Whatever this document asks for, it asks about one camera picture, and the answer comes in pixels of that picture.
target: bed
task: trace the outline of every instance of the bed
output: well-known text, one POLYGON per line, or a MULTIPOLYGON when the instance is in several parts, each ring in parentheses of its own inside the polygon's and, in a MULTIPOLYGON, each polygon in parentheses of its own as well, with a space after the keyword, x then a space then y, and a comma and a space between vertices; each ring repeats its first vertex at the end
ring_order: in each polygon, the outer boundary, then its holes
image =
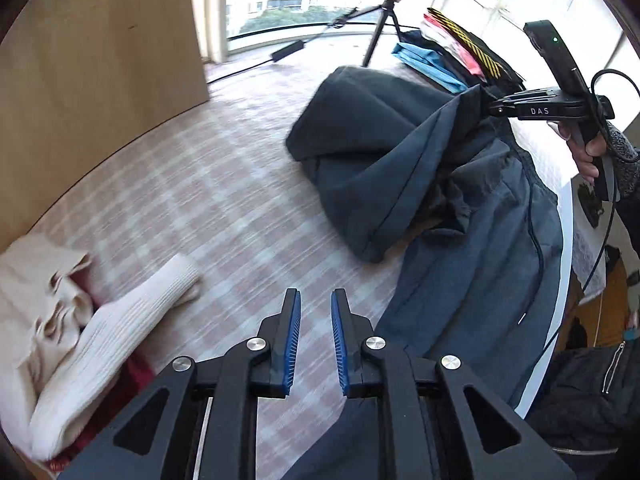
MULTIPOLYGON (((223 354, 279 311, 287 287, 301 291, 291 396, 286 402, 261 400, 258 408, 261 480, 282 476, 340 412, 330 292, 345 288, 352 310, 376 322, 394 293, 408 242, 394 246, 380 264, 357 260, 284 147, 317 86, 338 65, 358 64, 367 40, 319 40, 281 63, 212 86, 209 102, 105 160, 34 227, 56 243, 92 255, 90 292, 99 303, 138 285, 177 252, 195 259, 203 275, 200 297, 170 311, 141 347, 155 371, 180 354, 197 361, 223 354)), ((389 54, 392 44, 383 36, 372 68, 424 82, 389 54)), ((263 55, 256 52, 220 70, 243 68, 263 55)), ((558 159, 563 152, 547 130, 544 142, 528 127, 516 138, 559 195, 565 243, 551 335, 564 311, 571 265, 573 175, 562 169, 567 167, 558 159)), ((528 410, 551 351, 552 345, 529 381, 520 415, 528 410)))

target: tripod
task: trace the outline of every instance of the tripod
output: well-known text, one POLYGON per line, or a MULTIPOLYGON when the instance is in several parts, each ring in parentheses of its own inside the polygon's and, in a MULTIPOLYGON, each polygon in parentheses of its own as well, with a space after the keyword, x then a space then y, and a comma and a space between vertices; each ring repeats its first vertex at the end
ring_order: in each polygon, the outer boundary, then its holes
POLYGON ((373 6, 373 7, 365 7, 361 10, 356 10, 350 12, 349 14, 343 16, 336 23, 337 25, 345 25, 349 20, 353 18, 357 18, 359 16, 364 16, 365 14, 369 14, 370 12, 375 12, 376 10, 382 10, 382 14, 376 23, 376 29, 373 31, 373 36, 371 41, 369 42, 369 46, 367 47, 367 53, 364 55, 364 59, 362 60, 362 66, 369 66, 369 62, 371 61, 371 56, 373 56, 373 51, 378 44, 378 40, 380 39, 380 34, 382 34, 382 29, 385 26, 386 19, 391 16, 391 19, 394 22, 394 27, 396 28, 396 34, 398 35, 398 40, 402 40, 401 32, 400 32, 400 24, 398 23, 398 18, 396 17, 396 13, 394 12, 394 6, 396 5, 395 0, 385 0, 381 5, 373 6))

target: beige fabric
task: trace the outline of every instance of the beige fabric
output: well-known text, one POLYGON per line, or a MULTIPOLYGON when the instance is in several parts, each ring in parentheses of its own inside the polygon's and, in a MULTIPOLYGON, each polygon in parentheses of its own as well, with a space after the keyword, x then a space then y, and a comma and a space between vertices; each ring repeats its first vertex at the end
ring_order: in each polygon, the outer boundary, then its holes
POLYGON ((197 296, 198 278, 190 259, 176 254, 96 311, 38 399, 30 424, 33 458, 50 460, 78 437, 129 355, 172 306, 197 296))
POLYGON ((89 262, 42 235, 0 256, 0 423, 34 460, 55 457, 78 437, 133 350, 167 310, 199 292, 198 270, 176 254, 94 315, 69 278, 89 262))
POLYGON ((29 447, 38 394, 93 314, 69 278, 89 262, 42 235, 20 238, 0 255, 0 422, 21 450, 29 447))

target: black and yellow striped fabric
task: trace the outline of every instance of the black and yellow striped fabric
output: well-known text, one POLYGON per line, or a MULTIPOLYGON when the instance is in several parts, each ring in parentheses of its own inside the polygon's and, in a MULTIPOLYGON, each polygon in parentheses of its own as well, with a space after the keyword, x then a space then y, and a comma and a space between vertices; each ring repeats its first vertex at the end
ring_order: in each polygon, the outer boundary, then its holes
POLYGON ((451 32, 453 36, 469 50, 469 52, 476 58, 476 61, 488 71, 488 75, 496 79, 500 79, 501 76, 505 75, 503 66, 485 54, 484 51, 477 46, 471 38, 469 38, 466 31, 460 28, 457 23, 452 22, 439 10, 432 9, 431 7, 428 10, 431 16, 433 16, 438 23, 451 32))

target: blue gripper pad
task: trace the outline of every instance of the blue gripper pad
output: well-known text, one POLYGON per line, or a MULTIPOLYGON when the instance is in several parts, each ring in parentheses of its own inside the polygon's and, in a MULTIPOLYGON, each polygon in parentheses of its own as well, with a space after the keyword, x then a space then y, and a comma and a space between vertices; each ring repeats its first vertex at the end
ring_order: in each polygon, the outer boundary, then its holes
POLYGON ((347 367, 347 348, 338 308, 338 299, 335 292, 331 293, 331 324, 334 327, 335 360, 338 365, 338 380, 342 388, 342 394, 346 395, 349 389, 349 371, 347 367))
POLYGON ((300 337, 300 319, 302 317, 302 303, 300 292, 296 291, 293 311, 289 321, 289 331, 287 332, 287 342, 284 349, 284 376, 282 386, 285 394, 289 395, 293 385, 293 374, 296 370, 296 354, 298 353, 298 338, 300 337))

